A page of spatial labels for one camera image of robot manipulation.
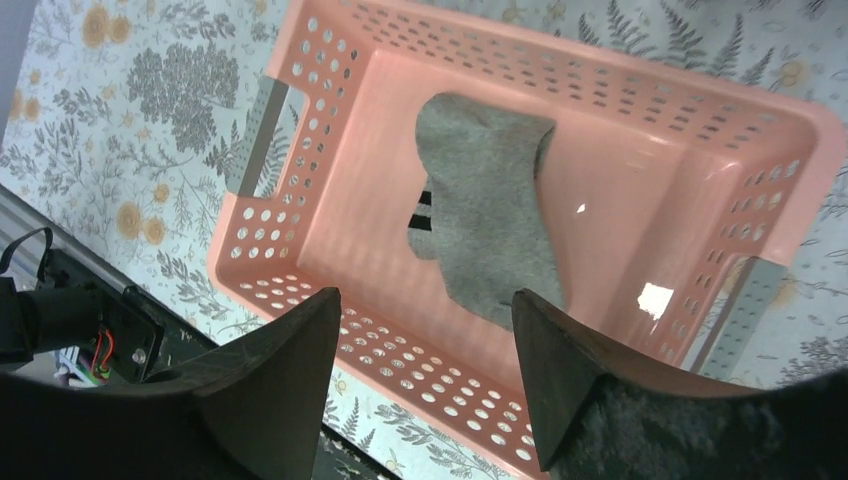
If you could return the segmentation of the grey sock with stripes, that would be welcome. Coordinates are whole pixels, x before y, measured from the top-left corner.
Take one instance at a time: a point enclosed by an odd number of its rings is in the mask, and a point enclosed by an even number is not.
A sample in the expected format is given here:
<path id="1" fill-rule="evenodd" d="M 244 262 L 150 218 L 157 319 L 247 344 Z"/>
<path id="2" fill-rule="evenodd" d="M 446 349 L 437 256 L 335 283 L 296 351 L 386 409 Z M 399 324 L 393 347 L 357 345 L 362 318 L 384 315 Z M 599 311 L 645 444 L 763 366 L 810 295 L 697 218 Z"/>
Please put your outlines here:
<path id="1" fill-rule="evenodd" d="M 556 122 L 440 93 L 416 119 L 427 182 L 427 242 L 448 297 L 512 330 L 512 297 L 530 289 L 559 308 L 566 299 L 536 177 Z"/>

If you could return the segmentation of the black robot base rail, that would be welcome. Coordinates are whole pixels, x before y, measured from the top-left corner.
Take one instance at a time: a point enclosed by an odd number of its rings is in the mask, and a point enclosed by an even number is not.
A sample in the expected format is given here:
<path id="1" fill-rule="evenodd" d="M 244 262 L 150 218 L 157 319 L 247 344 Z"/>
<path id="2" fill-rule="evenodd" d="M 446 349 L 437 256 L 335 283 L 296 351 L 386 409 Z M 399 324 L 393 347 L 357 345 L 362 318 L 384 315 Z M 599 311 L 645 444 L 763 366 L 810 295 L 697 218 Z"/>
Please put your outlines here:
<path id="1" fill-rule="evenodd" d="M 109 385 L 148 383 L 154 374 L 175 379 L 199 373 L 217 344 L 162 305 L 55 223 L 8 189 L 1 191 L 1 269 L 18 248 L 43 235 L 41 249 L 26 265 L 37 287 L 18 292 L 1 283 L 1 303 L 12 307 L 1 321 L 6 358 L 77 346 L 94 351 L 94 365 L 112 367 Z"/>

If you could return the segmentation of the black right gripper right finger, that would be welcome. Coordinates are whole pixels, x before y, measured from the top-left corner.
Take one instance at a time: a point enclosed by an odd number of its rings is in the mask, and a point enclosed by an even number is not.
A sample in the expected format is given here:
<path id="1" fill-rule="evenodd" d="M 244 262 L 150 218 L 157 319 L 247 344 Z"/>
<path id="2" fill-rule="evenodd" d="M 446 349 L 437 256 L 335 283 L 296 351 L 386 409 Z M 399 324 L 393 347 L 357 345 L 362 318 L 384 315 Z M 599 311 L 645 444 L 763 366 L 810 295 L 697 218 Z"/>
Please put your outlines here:
<path id="1" fill-rule="evenodd" d="M 543 471 L 552 468 L 583 411 L 607 383 L 630 383 L 674 399 L 730 398 L 757 392 L 643 354 L 580 323 L 529 289 L 513 295 L 512 323 Z"/>

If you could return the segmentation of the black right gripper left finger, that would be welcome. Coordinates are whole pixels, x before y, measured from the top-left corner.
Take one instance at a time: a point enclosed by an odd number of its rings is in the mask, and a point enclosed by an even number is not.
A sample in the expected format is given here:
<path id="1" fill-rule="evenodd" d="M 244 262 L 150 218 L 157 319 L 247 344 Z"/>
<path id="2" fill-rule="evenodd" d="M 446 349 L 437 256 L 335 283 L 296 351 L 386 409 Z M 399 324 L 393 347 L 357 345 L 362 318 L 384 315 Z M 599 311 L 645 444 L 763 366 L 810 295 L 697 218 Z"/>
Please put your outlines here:
<path id="1" fill-rule="evenodd" d="M 341 294 L 282 317 L 147 384 L 170 399 L 145 479 L 308 479 L 337 349 Z"/>

